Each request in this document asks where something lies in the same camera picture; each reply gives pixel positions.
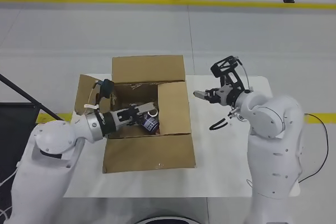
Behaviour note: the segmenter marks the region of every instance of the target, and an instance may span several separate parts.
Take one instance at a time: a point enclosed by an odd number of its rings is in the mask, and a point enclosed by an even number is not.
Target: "white table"
[[[109,74],[90,74],[111,78]],[[246,85],[246,78],[241,77]],[[230,125],[210,131],[209,126],[226,117],[230,107],[210,104],[193,96],[194,90],[219,87],[213,76],[187,76],[190,119],[197,168],[102,173],[106,139],[86,141],[65,197],[153,198],[153,197],[250,197],[246,180],[250,171],[246,158],[249,122],[233,119]],[[255,91],[271,96],[264,77],[250,76]],[[296,183],[290,196],[297,196]]]

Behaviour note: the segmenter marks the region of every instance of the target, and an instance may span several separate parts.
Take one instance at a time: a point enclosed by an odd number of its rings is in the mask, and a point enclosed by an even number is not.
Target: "yellow line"
[[[66,121],[71,121],[72,118],[72,113],[66,113],[66,114],[57,114],[60,118],[63,118]],[[317,116],[320,118],[324,123],[329,124],[336,124],[336,113],[313,113],[313,115]],[[48,114],[39,114],[36,122],[37,123],[47,123],[52,120],[55,120]],[[320,123],[316,118],[312,116],[306,116],[305,117],[305,122],[308,124],[317,124]]]
[[[313,115],[320,118],[326,124],[329,124],[329,123],[336,124],[336,113],[313,113]],[[308,124],[320,123],[319,120],[317,120],[313,116],[306,116],[305,121]]]
[[[65,114],[57,114],[60,118],[64,119],[65,121],[70,122],[72,118],[72,113],[65,113]],[[36,119],[36,123],[43,124],[55,120],[52,116],[48,114],[39,114],[38,118]]]
[[[125,3],[125,4],[171,4],[190,6],[218,7],[254,7],[254,8],[302,8],[311,10],[336,10],[334,3],[283,3],[283,2],[249,2],[217,0],[0,0],[0,2],[40,2],[40,3]]]

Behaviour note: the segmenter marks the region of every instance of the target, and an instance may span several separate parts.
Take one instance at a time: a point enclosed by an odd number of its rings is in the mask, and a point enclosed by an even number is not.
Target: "black rod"
[[[35,104],[35,106],[37,106],[41,110],[45,111],[46,113],[48,113],[50,116],[52,116],[56,120],[62,120],[54,112],[52,112],[46,106],[42,105],[40,102],[38,102],[37,100],[35,100],[32,96],[30,96],[29,94],[27,94],[24,90],[20,89],[20,87],[16,86],[13,82],[11,82],[10,80],[8,80],[2,74],[0,74],[0,81],[2,81],[5,85],[7,85],[8,87],[10,87],[11,89],[15,90],[21,96],[23,96],[26,99],[28,99],[30,102],[32,102],[33,104]]]

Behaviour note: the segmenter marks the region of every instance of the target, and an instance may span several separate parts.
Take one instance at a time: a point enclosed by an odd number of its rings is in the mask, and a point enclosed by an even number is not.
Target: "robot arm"
[[[250,122],[248,164],[253,181],[251,211],[246,224],[292,224],[287,209],[288,195],[301,174],[300,154],[304,113],[291,97],[267,98],[246,90],[235,68],[241,64],[230,56],[211,68],[221,87],[195,91],[210,103],[231,106],[229,118],[240,115]],[[227,123],[210,130],[226,126]]]
[[[54,223],[52,219],[68,189],[85,140],[99,141],[155,110],[150,102],[102,114],[99,98],[96,105],[86,105],[94,109],[93,113],[78,116],[71,123],[56,120],[34,128],[12,185],[12,214],[5,224]]]

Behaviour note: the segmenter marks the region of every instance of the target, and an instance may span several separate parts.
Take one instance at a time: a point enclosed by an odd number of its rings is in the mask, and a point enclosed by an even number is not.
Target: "open cardboard box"
[[[101,112],[119,110],[131,103],[155,102],[160,134],[150,135],[135,125],[109,135],[103,173],[195,167],[183,56],[113,58],[112,80],[114,94],[101,101]],[[95,81],[80,76],[74,107],[77,114],[83,114]]]

